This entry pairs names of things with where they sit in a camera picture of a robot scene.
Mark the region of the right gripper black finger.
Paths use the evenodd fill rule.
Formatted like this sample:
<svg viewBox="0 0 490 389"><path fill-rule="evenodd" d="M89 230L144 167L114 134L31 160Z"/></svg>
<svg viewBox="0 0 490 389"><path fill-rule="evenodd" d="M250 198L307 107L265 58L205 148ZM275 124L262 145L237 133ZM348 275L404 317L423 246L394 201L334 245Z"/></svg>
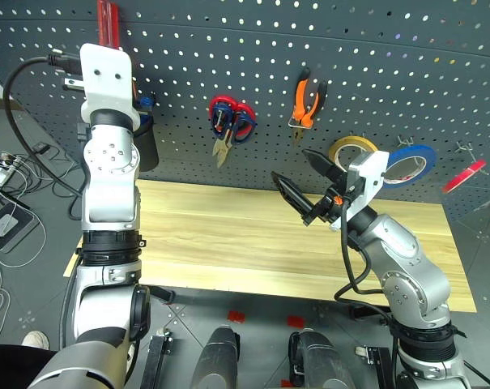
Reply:
<svg viewBox="0 0 490 389"><path fill-rule="evenodd" d="M347 174L324 154L311 149L303 149L302 154L318 174L334 184L344 183L347 180Z"/></svg>
<svg viewBox="0 0 490 389"><path fill-rule="evenodd" d="M312 210L313 204L290 178L275 171L271 172L271 177L283 199L301 216L308 214Z"/></svg>

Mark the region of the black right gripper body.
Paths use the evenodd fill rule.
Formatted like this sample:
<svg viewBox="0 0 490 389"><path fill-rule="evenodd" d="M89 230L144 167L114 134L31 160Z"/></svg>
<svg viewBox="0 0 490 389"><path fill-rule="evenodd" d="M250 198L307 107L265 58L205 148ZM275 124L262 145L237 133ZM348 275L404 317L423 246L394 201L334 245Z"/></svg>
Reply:
<svg viewBox="0 0 490 389"><path fill-rule="evenodd" d="M363 192L363 177L353 183L347 183L345 173L331 179L324 196L302 215L304 225L310 225L316 218L328 223L336 221L341 216L342 209L348 209Z"/></svg>

